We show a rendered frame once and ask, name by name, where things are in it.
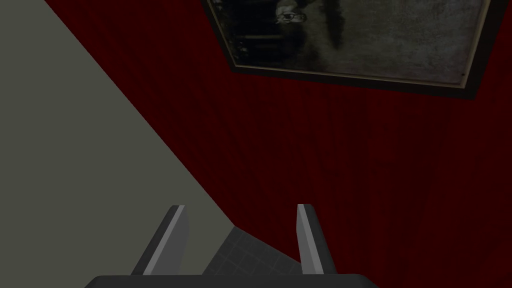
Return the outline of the dark framed wall picture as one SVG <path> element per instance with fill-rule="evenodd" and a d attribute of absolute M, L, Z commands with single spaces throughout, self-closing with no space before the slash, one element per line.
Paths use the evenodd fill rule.
<path fill-rule="evenodd" d="M 476 97 L 512 0 L 200 0 L 233 73 Z"/>

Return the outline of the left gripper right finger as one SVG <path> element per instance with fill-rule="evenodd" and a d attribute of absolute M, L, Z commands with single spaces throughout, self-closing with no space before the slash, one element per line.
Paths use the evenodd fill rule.
<path fill-rule="evenodd" d="M 320 221 L 311 204 L 298 204 L 296 235 L 304 275 L 337 274 Z"/>

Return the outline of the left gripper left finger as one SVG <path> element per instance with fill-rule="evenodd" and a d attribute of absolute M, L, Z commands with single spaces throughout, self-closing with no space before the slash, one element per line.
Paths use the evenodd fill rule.
<path fill-rule="evenodd" d="M 185 205 L 173 205 L 153 234 L 132 275 L 177 275 L 189 239 Z"/>

